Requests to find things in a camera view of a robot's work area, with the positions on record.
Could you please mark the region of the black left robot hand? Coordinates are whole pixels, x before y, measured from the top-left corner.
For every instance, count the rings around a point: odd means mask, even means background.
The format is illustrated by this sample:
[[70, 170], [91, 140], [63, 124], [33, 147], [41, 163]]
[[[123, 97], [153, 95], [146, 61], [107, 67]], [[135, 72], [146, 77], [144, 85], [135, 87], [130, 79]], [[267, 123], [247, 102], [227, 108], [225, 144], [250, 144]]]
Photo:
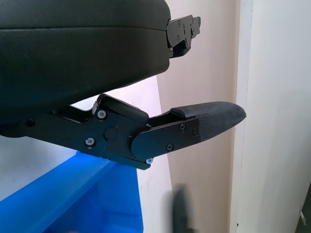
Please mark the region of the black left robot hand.
[[200, 17], [172, 19], [163, 0], [1, 1], [0, 134], [145, 170], [235, 127], [246, 113], [234, 103], [149, 117], [107, 94], [165, 72], [200, 26]]

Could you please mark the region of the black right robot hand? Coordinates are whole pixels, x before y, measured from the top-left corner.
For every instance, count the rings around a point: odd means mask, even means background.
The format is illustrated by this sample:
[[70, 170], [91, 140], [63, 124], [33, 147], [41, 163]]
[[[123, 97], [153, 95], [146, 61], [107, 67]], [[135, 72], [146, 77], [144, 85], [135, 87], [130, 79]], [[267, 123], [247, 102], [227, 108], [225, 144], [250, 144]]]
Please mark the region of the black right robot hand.
[[191, 226], [190, 199], [188, 188], [184, 183], [179, 183], [175, 189], [166, 193], [163, 204], [168, 233], [196, 232]]

